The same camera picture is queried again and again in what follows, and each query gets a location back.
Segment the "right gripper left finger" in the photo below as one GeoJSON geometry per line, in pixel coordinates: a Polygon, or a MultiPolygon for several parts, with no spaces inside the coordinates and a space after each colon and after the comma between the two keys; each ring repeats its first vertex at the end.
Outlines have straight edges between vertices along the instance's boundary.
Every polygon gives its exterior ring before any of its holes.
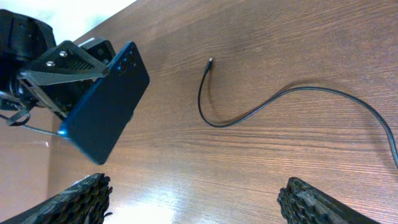
{"type": "Polygon", "coordinates": [[[111,179],[104,173],[89,175],[48,200],[4,221],[4,223],[104,223],[111,179]]]}

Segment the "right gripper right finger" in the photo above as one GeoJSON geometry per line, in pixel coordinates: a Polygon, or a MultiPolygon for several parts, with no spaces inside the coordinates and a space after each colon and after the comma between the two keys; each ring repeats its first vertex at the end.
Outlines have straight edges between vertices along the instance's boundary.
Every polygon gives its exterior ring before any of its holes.
{"type": "Polygon", "coordinates": [[[280,189],[277,202],[288,224],[378,224],[297,177],[291,177],[280,189]]]}

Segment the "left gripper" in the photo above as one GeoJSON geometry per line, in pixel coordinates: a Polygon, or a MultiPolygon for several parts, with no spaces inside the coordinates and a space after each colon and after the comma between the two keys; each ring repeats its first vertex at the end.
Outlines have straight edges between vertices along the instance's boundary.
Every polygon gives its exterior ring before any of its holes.
{"type": "Polygon", "coordinates": [[[115,55],[104,38],[56,44],[48,24],[3,9],[1,110],[28,118],[39,107],[67,118],[95,81],[107,75],[115,55]]]}

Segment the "blue Galaxy smartphone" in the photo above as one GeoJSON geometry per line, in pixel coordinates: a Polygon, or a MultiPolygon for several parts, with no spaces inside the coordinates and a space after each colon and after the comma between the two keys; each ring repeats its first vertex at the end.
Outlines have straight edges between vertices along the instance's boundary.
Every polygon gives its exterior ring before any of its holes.
{"type": "Polygon", "coordinates": [[[150,83],[134,42],[128,42],[107,68],[108,75],[95,81],[58,130],[97,165],[108,159],[150,83]]]}

